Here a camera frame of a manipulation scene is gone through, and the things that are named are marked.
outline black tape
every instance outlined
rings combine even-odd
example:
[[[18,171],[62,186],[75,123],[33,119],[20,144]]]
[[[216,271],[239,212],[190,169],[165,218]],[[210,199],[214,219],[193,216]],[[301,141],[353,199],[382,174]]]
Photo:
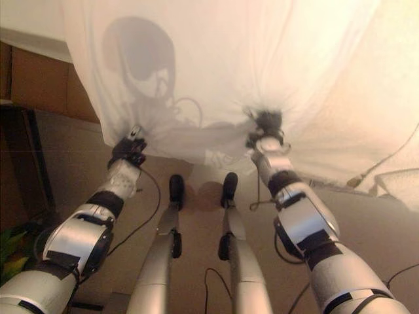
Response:
[[[274,198],[280,190],[296,182],[301,182],[301,179],[294,171],[287,170],[277,172],[270,178],[268,183],[270,195]]]
[[[27,310],[29,310],[29,311],[31,311],[33,314],[45,314],[43,311],[41,311],[39,309],[39,307],[37,307],[36,305],[33,305],[29,302],[26,302],[26,301],[22,300],[22,301],[19,302],[18,305],[27,309]]]
[[[49,273],[59,280],[63,280],[66,278],[71,271],[61,265],[55,264],[50,262],[49,260],[45,260],[35,266],[35,270],[42,271],[44,273]]]
[[[330,312],[332,312],[332,310],[334,310],[336,306],[348,300],[352,300],[352,296],[350,295],[350,293],[345,293],[345,294],[342,294],[341,296],[338,296],[332,302],[327,304],[325,310],[323,311],[323,314],[330,314]]]
[[[78,256],[56,251],[46,252],[46,257],[53,261],[53,263],[58,264],[67,269],[73,269],[79,263],[80,260],[80,257]]]
[[[112,212],[112,214],[114,214],[115,218],[118,218],[120,212],[122,211],[122,207],[124,206],[124,200],[110,191],[100,191],[95,193],[87,200],[86,203],[107,208]]]
[[[313,270],[322,260],[342,254],[325,230],[309,235],[297,245],[302,251],[305,251],[304,255],[310,270]]]

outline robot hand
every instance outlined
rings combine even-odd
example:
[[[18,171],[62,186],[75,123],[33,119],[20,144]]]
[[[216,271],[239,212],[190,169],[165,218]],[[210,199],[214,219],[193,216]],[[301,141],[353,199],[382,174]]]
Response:
[[[112,150],[112,158],[107,164],[108,169],[119,159],[127,160],[133,166],[139,167],[145,161],[143,150],[147,146],[141,127],[134,126],[131,132],[120,140]]]

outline black joint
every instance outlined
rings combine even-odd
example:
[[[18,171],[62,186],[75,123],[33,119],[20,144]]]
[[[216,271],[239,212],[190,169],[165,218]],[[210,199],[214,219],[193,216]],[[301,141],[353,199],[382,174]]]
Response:
[[[175,202],[179,206],[179,210],[183,207],[185,198],[185,183],[181,175],[172,175],[169,180],[170,201]]]
[[[114,214],[115,218],[118,218],[122,211],[122,207],[124,206],[124,200],[110,191],[97,192],[89,198],[86,203],[107,208]]]
[[[80,260],[80,257],[78,256],[57,251],[46,252],[46,257],[49,258],[51,262],[67,270],[72,270],[73,268],[76,268]]]
[[[330,312],[332,312],[332,310],[334,310],[338,305],[352,300],[352,296],[350,293],[345,293],[342,294],[340,296],[338,296],[337,298],[335,298],[333,301],[331,301],[329,304],[327,304],[325,310],[323,311],[324,314],[330,314]]]
[[[230,236],[231,234],[225,234],[221,237],[218,246],[218,257],[220,260],[229,260],[229,247],[230,247]]]
[[[224,183],[223,183],[223,195],[221,196],[221,206],[228,208],[231,201],[234,199],[234,194],[236,193],[236,188],[238,184],[237,174],[234,172],[227,173]]]
[[[172,257],[179,258],[182,255],[182,235],[176,230],[173,231]]]
[[[280,190],[296,182],[301,182],[301,179],[294,171],[284,170],[277,172],[270,178],[268,183],[270,195],[274,198]]]
[[[291,241],[291,239],[287,235],[287,232],[285,232],[285,229],[281,225],[280,220],[278,219],[278,217],[276,217],[275,220],[274,220],[274,227],[275,227],[275,231],[279,235],[279,237],[281,239],[281,242],[282,242],[283,246],[285,247],[286,251],[290,255],[292,255],[294,257],[297,257],[298,259],[304,260],[303,255],[296,249],[293,242]]]
[[[106,255],[111,246],[112,239],[113,234],[111,231],[109,229],[105,229],[102,235],[100,235],[98,242],[96,242],[92,252],[90,253],[90,256],[83,269],[83,277],[88,277],[98,271],[106,258]]]

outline white sheet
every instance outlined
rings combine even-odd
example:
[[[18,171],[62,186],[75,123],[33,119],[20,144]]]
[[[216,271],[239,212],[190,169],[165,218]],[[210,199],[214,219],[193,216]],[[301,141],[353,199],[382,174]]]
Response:
[[[419,124],[399,150],[364,174],[357,190],[394,196],[419,212]]]
[[[148,154],[230,169],[280,109],[288,140],[318,112],[378,1],[62,1],[76,70],[114,145],[134,124]]]

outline black foot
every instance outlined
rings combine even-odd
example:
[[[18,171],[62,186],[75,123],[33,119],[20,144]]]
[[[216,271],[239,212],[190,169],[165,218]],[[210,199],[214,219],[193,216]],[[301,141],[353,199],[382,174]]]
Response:
[[[169,181],[170,190],[170,201],[174,201],[179,204],[179,210],[183,206],[183,198],[185,196],[185,184],[183,178],[180,175],[172,175]]]
[[[182,255],[182,235],[179,232],[173,234],[173,251],[172,257],[179,258]]]
[[[237,174],[234,172],[229,172],[223,184],[223,195],[221,196],[221,206],[225,206],[228,200],[232,201],[234,199],[234,193],[236,192],[237,188]]]
[[[231,234],[223,235],[218,245],[218,257],[220,260],[229,260],[228,252],[230,250],[230,236]]]

